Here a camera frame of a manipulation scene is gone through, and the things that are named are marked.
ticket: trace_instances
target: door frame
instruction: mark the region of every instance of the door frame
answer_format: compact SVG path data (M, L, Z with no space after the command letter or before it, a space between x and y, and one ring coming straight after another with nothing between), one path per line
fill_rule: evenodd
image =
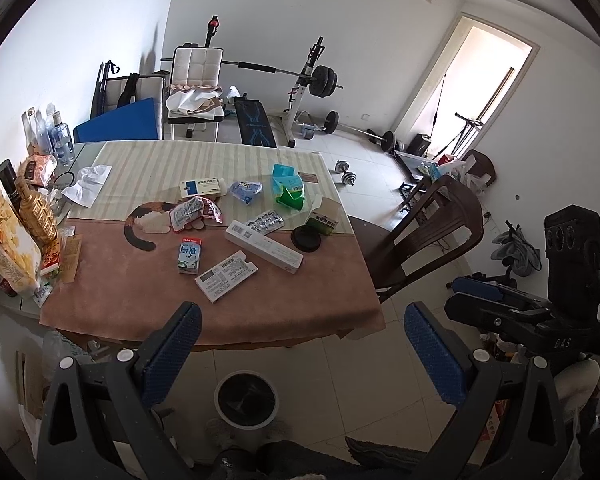
M528 72L529 67L531 67L531 64L536 58L536 55L540 50L540 46L511 30L507 30L506 28L497 25L496 23L492 23L467 12L458 12L450 27L447 29L442 42L434 52L427 67L424 69L422 76L418 80L416 86L414 86L413 91L402 107L402 110L400 110L400 113L396 117L394 124L392 124L392 131L395 133L395 136L402 140L402 142L405 144L408 144L411 138L413 138L413 134L410 134L411 128L424 110L424 107L429 102L429 99L432 97L433 93L438 88L438 85L442 81L446 71L449 69L449 66L456 58L456 55L462 47L464 40L469 35L469 31L471 31L472 27L480 27L480 25L485 25L490 29L494 29L488 30L488 32L492 34L494 32L501 32L507 36L510 36L511 38L514 38L515 40L525 43L531 47L531 51L529 52L528 56L526 56L525 62L520 68L519 72L516 74L513 84L507 90L506 94L504 94L496 109L490 115L485 125L480 129L480 132L466 147L465 151L473 149L485 136L491 125L498 118L511 96L522 82L526 72Z

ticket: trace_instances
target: black strap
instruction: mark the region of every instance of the black strap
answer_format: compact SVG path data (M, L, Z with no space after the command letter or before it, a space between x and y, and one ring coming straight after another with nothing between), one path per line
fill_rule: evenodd
M131 97L136 95L136 84L138 84L139 78L140 74L138 73L129 74L129 77L126 78L125 89L120 94L120 99L118 99L118 108L131 103Z
M96 83L96 95L94 96L95 101L95 110L92 107L91 118L95 116L102 115L104 113L104 90L107 86L107 78L109 77L109 72L112 74L117 74L120 72L120 67L113 63L112 60L108 60L104 63L104 66L100 66L100 71L98 72L98 81Z

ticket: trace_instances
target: water bottle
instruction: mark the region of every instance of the water bottle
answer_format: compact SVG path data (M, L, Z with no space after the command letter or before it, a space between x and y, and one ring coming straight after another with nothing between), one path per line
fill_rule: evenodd
M35 108L29 108L29 110L27 110L27 119L29 120L29 126L31 127L31 134L36 139L40 155L53 155L54 150L51 147L46 128L44 124L41 124L40 121L38 121Z
M62 122L60 112L54 112L53 118L54 129L51 130L51 143L54 147L56 159L63 166L70 166L75 160L75 155L69 127Z
M46 133L51 138L51 131L54 129L54 113L56 113L56 107L53 103L49 103L46 106L46 119L45 119L45 128Z

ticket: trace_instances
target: green package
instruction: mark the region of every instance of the green package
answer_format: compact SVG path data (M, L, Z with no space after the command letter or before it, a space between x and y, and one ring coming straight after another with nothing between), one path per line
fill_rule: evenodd
M304 206L304 184L296 168L275 164L271 173L271 186L276 202L298 211Z

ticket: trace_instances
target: medicine box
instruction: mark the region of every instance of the medicine box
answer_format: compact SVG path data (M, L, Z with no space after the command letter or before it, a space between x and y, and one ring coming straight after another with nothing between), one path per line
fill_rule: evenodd
M224 237L238 247L251 251L292 274L296 273L302 263L302 254L257 233L237 220L231 222L224 232Z
M318 195L314 199L311 211L305 224L316 229L320 234L329 236L338 225L338 216L342 206L339 202Z
M213 177L185 180L180 183L180 196L183 198L190 198L194 195L213 198L220 194L220 182Z
M258 267L246 259L246 254L238 251L196 278L196 283L211 303L215 303L258 270Z

